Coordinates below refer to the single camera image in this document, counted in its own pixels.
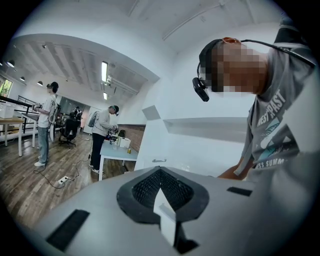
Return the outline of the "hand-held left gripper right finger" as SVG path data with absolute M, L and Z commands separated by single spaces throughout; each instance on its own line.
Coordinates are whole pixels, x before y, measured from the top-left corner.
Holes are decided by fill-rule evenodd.
M 317 197 L 316 164 L 316 154 L 301 154 L 266 172 L 248 196 L 227 190 L 232 202 L 224 200 L 209 217 L 186 226 L 163 203 L 161 233 L 185 250 L 181 256 L 293 256 Z

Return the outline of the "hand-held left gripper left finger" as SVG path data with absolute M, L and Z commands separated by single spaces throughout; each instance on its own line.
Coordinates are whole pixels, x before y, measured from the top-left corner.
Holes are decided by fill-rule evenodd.
M 34 230 L 46 239 L 74 210 L 84 210 L 89 216 L 67 247 L 67 255 L 180 256 L 158 225 L 136 223 L 118 205 L 119 188 L 147 171 L 133 171 L 83 188 L 49 211 Z

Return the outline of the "person's right forearm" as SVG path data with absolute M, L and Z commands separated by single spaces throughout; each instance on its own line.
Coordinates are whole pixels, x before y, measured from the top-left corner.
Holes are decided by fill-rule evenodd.
M 245 160 L 246 166 L 244 167 L 243 171 L 239 175 L 235 174 L 236 169 L 242 164 L 243 161 L 244 161 L 244 158 L 241 157 L 239 162 L 236 165 L 227 169 L 225 172 L 219 175 L 218 178 L 240 180 L 240 181 L 245 179 L 246 176 L 248 175 L 250 168 L 253 166 L 253 159 L 250 158 L 248 161 Z

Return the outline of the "light blue table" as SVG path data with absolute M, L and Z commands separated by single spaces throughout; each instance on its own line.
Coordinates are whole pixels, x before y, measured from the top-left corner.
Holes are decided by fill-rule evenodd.
M 124 166 L 126 161 L 136 162 L 137 158 L 138 152 L 133 148 L 131 149 L 131 153 L 128 153 L 128 150 L 126 148 L 117 147 L 117 149 L 115 149 L 114 144 L 110 144 L 109 141 L 105 140 L 100 150 L 98 180 L 103 180 L 103 167 L 105 159 L 122 161 L 122 165 Z

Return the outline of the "black office chair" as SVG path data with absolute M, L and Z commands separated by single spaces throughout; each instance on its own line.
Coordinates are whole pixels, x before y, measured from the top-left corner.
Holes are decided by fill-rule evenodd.
M 59 129 L 58 144 L 60 146 L 66 144 L 69 148 L 71 148 L 71 145 L 76 146 L 72 141 L 76 138 L 80 125 L 81 122 L 79 120 L 67 119 L 65 126 Z

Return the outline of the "wooden table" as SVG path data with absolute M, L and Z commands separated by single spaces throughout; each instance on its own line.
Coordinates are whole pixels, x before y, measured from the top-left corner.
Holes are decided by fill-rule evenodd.
M 24 121 L 18 117 L 1 118 L 0 125 L 4 125 L 4 144 L 8 146 L 8 125 L 19 125 L 18 127 L 18 155 L 22 157 L 22 128 Z

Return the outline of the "person's grey printed t-shirt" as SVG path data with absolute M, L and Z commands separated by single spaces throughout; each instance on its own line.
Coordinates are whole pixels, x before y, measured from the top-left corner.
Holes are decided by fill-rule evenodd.
M 255 97 L 247 118 L 242 164 L 235 170 L 239 175 L 253 159 L 245 179 L 254 181 L 268 168 L 285 164 L 300 150 L 284 114 L 302 92 L 313 68 L 300 59 L 271 48 L 268 55 L 267 84 Z

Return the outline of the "white storage bin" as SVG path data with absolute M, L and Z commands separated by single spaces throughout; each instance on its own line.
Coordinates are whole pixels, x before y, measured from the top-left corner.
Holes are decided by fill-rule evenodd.
M 10 119 L 14 115 L 15 106 L 0 102 L 0 118 Z

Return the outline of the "window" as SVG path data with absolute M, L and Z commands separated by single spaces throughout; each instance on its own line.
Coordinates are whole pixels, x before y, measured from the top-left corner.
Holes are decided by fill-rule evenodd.
M 12 84 L 13 84 L 13 82 L 8 79 L 1 81 L 0 82 L 0 96 L 7 98 L 9 96 Z

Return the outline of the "grey wall panel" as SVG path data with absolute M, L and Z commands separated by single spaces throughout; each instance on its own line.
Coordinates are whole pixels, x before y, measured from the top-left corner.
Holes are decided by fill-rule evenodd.
M 142 112 L 147 121 L 154 121 L 161 118 L 155 105 L 151 105 L 146 108 L 143 108 Z

